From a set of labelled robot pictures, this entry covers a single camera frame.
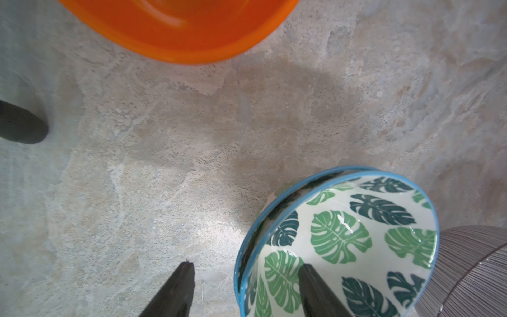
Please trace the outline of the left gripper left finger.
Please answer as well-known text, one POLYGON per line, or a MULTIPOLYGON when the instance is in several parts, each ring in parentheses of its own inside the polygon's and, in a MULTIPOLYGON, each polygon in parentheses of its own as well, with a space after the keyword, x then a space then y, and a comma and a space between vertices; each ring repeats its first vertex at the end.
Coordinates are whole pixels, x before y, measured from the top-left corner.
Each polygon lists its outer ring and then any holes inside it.
POLYGON ((182 262, 139 317, 188 317, 194 289, 194 264, 182 262))

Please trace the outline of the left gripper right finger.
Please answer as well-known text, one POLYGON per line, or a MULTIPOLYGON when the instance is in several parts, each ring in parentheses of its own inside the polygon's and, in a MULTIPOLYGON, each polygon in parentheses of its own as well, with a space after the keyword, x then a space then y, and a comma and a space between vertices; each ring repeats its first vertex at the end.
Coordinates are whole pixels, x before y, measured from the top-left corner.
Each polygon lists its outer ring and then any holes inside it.
POLYGON ((352 317, 312 265, 302 265, 298 278, 305 317, 352 317))

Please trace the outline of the green leaf bowl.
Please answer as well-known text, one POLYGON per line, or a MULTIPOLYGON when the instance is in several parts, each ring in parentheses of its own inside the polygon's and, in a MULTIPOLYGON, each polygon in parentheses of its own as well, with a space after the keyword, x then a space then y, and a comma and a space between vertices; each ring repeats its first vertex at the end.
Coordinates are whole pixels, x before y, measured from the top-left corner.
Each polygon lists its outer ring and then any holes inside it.
POLYGON ((303 316, 299 271, 311 265, 352 316, 406 316, 436 264, 433 203, 412 181, 344 166, 267 200, 236 259, 242 316, 303 316))

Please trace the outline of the orange bowl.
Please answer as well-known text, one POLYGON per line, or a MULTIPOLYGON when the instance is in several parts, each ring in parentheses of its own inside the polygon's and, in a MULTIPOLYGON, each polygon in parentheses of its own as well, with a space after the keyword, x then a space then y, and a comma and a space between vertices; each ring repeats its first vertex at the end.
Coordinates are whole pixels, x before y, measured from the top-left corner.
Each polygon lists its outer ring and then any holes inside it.
POLYGON ((297 1, 93 1, 62 5, 113 43, 163 62, 220 62, 253 48, 297 1))

